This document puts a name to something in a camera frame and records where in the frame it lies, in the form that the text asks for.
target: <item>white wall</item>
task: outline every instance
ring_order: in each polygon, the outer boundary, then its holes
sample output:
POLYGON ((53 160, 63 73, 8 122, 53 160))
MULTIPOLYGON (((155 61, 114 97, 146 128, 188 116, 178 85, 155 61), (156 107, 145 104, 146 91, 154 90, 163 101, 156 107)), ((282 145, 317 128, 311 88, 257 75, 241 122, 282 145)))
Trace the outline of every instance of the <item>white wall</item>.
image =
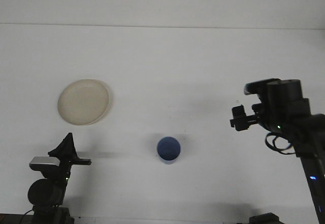
POLYGON ((0 25, 1 212, 22 213, 41 177, 28 168, 68 132, 93 164, 74 166, 65 205, 73 215, 247 221, 274 211, 283 222, 316 222, 299 159, 264 145, 259 126, 230 128, 247 82, 302 80, 323 112, 324 33, 317 30, 179 29, 0 25), (73 126, 56 108, 71 82, 106 82, 113 105, 100 122, 73 126), (182 154, 155 153, 174 136, 182 154))
POLYGON ((324 112, 325 32, 297 29, 324 29, 324 3, 0 0, 0 212, 31 207, 41 174, 29 161, 73 132, 93 161, 73 166, 64 205, 74 216, 247 222, 275 212, 317 223, 299 159, 229 119, 237 101, 247 113, 258 101, 244 84, 270 77, 301 79, 312 112, 324 112), (56 103, 84 78, 104 81, 112 105, 98 123, 73 126, 56 103), (156 157, 164 136, 182 145, 170 166, 156 157))
POLYGON ((0 23, 325 28, 325 0, 0 0, 0 23))

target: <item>petri dish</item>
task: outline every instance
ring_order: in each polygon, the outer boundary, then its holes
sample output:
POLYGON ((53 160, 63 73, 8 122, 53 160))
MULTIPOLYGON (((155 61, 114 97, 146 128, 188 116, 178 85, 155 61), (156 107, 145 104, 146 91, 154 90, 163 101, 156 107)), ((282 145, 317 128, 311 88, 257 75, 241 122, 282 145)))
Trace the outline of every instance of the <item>petri dish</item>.
POLYGON ((64 89, 58 99, 57 109, 66 122, 88 125, 105 115, 108 104, 106 86, 99 80, 83 79, 64 89))

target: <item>cable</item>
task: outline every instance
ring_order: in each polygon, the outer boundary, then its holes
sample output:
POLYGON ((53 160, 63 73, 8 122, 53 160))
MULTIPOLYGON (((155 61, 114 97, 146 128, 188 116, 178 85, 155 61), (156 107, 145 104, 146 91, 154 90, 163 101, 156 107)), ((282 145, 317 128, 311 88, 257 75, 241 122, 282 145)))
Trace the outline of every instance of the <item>cable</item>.
POLYGON ((283 153, 283 151, 285 151, 285 150, 287 150, 287 149, 290 149, 290 148, 292 148, 292 144, 291 143, 289 143, 289 145, 286 147, 286 148, 278 148, 277 146, 276 146, 276 143, 275 143, 275 141, 278 139, 278 138, 283 138, 283 139, 286 139, 285 137, 284 137, 284 135, 282 135, 282 134, 279 134, 279 133, 268 133, 267 135, 266 135, 266 137, 265 137, 265 144, 266 144, 266 146, 268 146, 270 149, 272 149, 272 150, 274 150, 274 151, 276 151, 276 152, 278 152, 278 153, 280 153, 280 154, 285 154, 285 155, 289 155, 289 154, 295 154, 294 152, 292 152, 292 153, 283 153), (269 141, 268 141, 268 137, 269 136, 274 136, 274 139, 272 140, 272 144, 273 145, 271 145, 270 143, 269 143, 269 141))
POLYGON ((21 217, 21 219, 20 219, 20 221, 19 221, 19 224, 22 223, 22 220, 24 219, 24 217, 25 217, 28 213, 30 213, 32 210, 29 210, 29 211, 27 211, 25 214, 23 214, 23 216, 21 217))

